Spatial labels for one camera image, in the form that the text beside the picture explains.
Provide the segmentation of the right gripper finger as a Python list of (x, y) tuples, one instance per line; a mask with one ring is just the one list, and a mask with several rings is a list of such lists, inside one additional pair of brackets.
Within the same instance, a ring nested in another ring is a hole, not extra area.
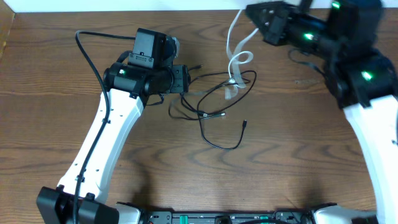
[(256, 14), (264, 14), (267, 11), (278, 11), (279, 9), (284, 9), (289, 7), (289, 3), (285, 1), (268, 1), (268, 2), (260, 2), (256, 4), (250, 4), (246, 6), (246, 15), (256, 15)]
[(264, 40), (272, 40), (271, 25), (273, 22), (274, 15), (269, 12), (254, 12), (248, 14), (248, 17), (254, 25), (259, 29)]

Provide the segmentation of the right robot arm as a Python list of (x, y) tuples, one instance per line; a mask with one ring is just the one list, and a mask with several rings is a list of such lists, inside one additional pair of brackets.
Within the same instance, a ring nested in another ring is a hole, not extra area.
[(361, 146), (376, 199), (373, 212), (329, 203), (304, 212), (302, 223), (397, 222), (397, 71), (374, 44), (381, 0), (334, 0), (326, 20), (311, 2), (250, 4), (246, 15), (264, 42), (291, 45), (324, 61), (320, 73)]

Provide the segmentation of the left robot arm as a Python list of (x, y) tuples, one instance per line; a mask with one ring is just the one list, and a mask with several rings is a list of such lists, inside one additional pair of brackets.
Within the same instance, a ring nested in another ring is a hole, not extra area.
[(186, 93), (190, 76), (174, 65), (177, 38), (140, 28), (132, 50), (123, 52), (104, 73), (90, 130), (70, 168), (54, 189), (43, 187), (36, 204), (45, 223), (145, 223), (130, 203), (107, 206), (110, 182), (120, 153), (150, 96)]

